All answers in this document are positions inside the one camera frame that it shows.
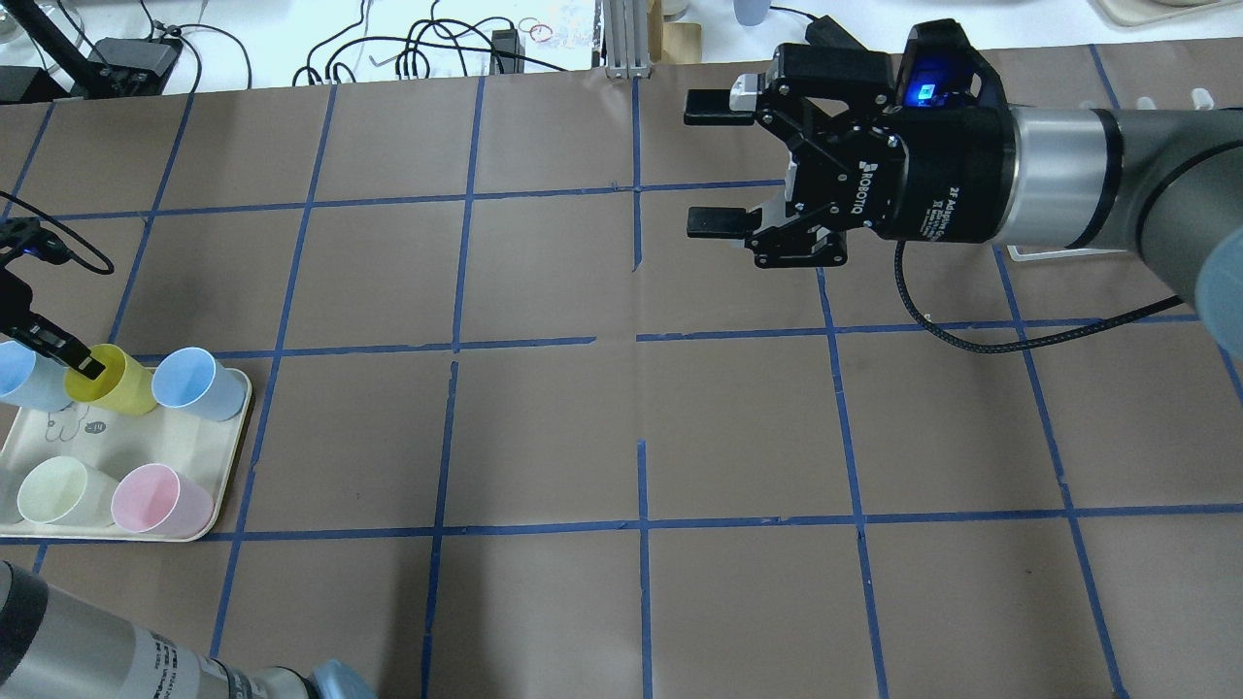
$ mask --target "black metal bar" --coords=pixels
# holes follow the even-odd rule
[[[117,96],[112,82],[99,75],[99,68],[92,66],[86,56],[78,53],[73,44],[39,9],[35,0],[5,0],[4,6],[35,44],[42,46],[44,51],[47,51],[47,55],[73,78],[73,82],[86,91],[88,98]]]

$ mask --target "pink cup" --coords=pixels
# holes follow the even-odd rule
[[[213,509],[206,490],[164,464],[138,466],[112,494],[112,520],[133,534],[191,536],[206,526]]]

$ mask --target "beige tray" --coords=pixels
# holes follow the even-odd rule
[[[1213,7],[1224,7],[1236,2],[1243,2],[1243,0],[1217,0],[1207,5],[1166,5],[1154,2],[1152,0],[1096,0],[1096,4],[1100,5],[1100,9],[1111,20],[1126,26],[1155,22],[1188,12],[1212,10]]]
[[[246,403],[231,419],[222,423],[204,420],[181,410],[157,405],[145,415],[134,418],[75,403],[60,413],[22,408],[12,423],[9,439],[0,449],[0,476],[5,493],[0,496],[0,514],[16,511],[16,490],[21,478],[41,461],[68,455],[121,480],[143,464],[159,461],[190,476],[211,494],[215,506],[211,519],[191,536],[172,539],[149,534],[129,534],[117,525],[57,526],[29,521],[0,524],[0,539],[106,539],[119,541],[194,541],[206,534],[220,516],[225,488],[241,444],[242,427],[250,412],[252,387],[246,382]]]

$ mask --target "yellow cup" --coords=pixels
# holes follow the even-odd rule
[[[150,369],[116,345],[96,345],[91,356],[103,364],[103,373],[92,381],[66,372],[65,392],[70,398],[126,415],[145,415],[155,409]]]

